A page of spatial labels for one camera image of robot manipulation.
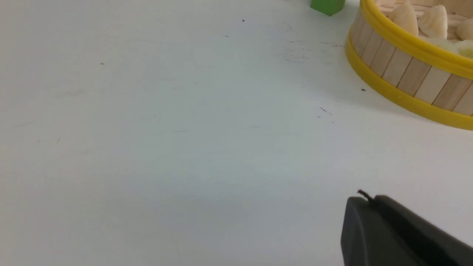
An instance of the bamboo steamer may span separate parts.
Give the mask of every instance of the bamboo steamer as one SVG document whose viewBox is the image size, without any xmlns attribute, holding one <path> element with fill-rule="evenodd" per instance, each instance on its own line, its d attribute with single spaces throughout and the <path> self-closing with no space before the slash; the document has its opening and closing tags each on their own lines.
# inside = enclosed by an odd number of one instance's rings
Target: bamboo steamer
<svg viewBox="0 0 473 266">
<path fill-rule="evenodd" d="M 355 72 L 374 90 L 427 119 L 473 130 L 473 60 L 413 36 L 387 18 L 404 0 L 361 0 L 345 52 Z M 443 5 L 448 39 L 473 18 L 473 0 L 411 0 L 419 18 Z"/>
</svg>

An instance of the green block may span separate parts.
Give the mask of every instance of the green block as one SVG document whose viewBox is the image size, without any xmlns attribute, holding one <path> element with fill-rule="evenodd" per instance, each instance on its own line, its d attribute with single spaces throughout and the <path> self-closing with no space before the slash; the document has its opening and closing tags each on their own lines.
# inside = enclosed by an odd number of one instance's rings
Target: green block
<svg viewBox="0 0 473 266">
<path fill-rule="evenodd" d="M 312 0 L 310 7 L 331 16 L 343 9 L 345 0 Z"/>
</svg>

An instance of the dumpling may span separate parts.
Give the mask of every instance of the dumpling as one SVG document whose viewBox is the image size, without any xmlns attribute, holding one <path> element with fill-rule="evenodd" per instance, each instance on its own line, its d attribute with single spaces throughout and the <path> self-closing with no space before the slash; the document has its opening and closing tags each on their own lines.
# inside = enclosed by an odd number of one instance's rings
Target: dumpling
<svg viewBox="0 0 473 266">
<path fill-rule="evenodd" d="M 465 40 L 454 44 L 460 55 L 473 59 L 473 41 Z"/>
<path fill-rule="evenodd" d="M 434 6 L 417 20 L 420 30 L 431 38 L 447 39 L 448 18 L 444 6 Z"/>
<path fill-rule="evenodd" d="M 447 50 L 452 53 L 459 54 L 458 48 L 456 47 L 455 44 L 451 43 L 450 41 L 446 39 L 437 39 L 437 38 L 426 38 L 426 37 L 419 37 L 420 39 L 433 44 L 437 47 L 440 47 L 444 50 Z"/>
<path fill-rule="evenodd" d="M 456 27 L 456 35 L 462 40 L 473 40 L 473 18 L 459 24 Z"/>
<path fill-rule="evenodd" d="M 414 8 L 409 3 L 397 6 L 391 14 L 389 14 L 389 19 L 409 33 L 415 36 L 419 35 L 417 17 L 415 16 Z"/>
</svg>

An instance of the black object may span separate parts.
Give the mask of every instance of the black object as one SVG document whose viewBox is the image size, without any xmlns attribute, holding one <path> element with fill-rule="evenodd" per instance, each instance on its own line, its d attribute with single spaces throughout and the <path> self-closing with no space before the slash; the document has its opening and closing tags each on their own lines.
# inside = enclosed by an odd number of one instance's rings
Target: black object
<svg viewBox="0 0 473 266">
<path fill-rule="evenodd" d="M 345 266 L 473 266 L 473 248 L 388 196 L 350 197 L 342 230 Z"/>
</svg>

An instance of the yellow rim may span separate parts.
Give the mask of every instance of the yellow rim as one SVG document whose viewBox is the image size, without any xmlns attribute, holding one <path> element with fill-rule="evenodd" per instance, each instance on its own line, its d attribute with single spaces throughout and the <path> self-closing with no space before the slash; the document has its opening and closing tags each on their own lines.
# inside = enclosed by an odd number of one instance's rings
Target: yellow rim
<svg viewBox="0 0 473 266">
<path fill-rule="evenodd" d="M 361 0 L 360 9 L 373 29 L 394 46 L 432 66 L 473 80 L 473 60 L 445 51 L 409 34 L 388 19 L 373 0 Z"/>
<path fill-rule="evenodd" d="M 442 108 L 430 105 L 422 100 L 414 98 L 393 85 L 389 84 L 384 79 L 377 76 L 365 63 L 358 57 L 353 48 L 350 38 L 347 39 L 345 45 L 345 53 L 350 62 L 351 67 L 355 72 L 375 91 L 384 96 L 386 99 L 407 109 L 415 114 L 423 116 L 432 121 L 473 130 L 473 117 L 462 115 L 459 113 L 450 112 Z"/>
</svg>

